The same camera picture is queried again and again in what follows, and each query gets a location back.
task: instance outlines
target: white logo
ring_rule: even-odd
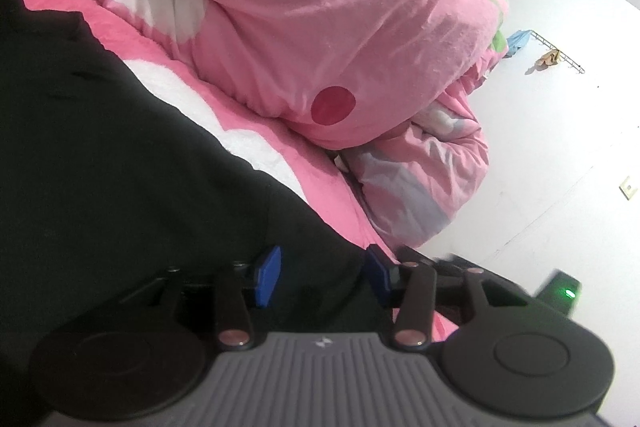
[[[320,339],[319,341],[314,342],[316,346],[322,347],[322,349],[325,349],[326,347],[330,347],[333,343],[334,341],[332,341],[331,339],[328,339],[327,337],[322,337],[322,339]]]

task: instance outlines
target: black pants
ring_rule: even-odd
[[[40,412],[26,380],[39,338],[167,266],[280,245],[258,328],[388,326],[364,252],[152,96],[79,13],[0,0],[0,64],[0,425]]]

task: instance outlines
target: red dot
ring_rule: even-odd
[[[333,125],[347,118],[356,107],[356,97],[340,86],[325,87],[311,104],[311,118],[320,125]]]

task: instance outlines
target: wall switch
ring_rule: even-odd
[[[631,176],[627,176],[626,180],[620,184],[620,190],[622,190],[625,198],[630,200],[634,197],[634,194],[638,192],[638,185],[636,185],[635,181],[632,181]]]

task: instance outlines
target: black circular motor housing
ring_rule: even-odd
[[[523,305],[489,305],[483,277],[466,275],[474,317],[442,348],[440,365],[453,386],[506,416],[542,420],[597,410],[614,373],[607,346],[524,293]]]
[[[47,335],[31,381],[54,409],[95,421],[150,414],[183,397],[206,365],[202,342],[154,309],[119,309]]]

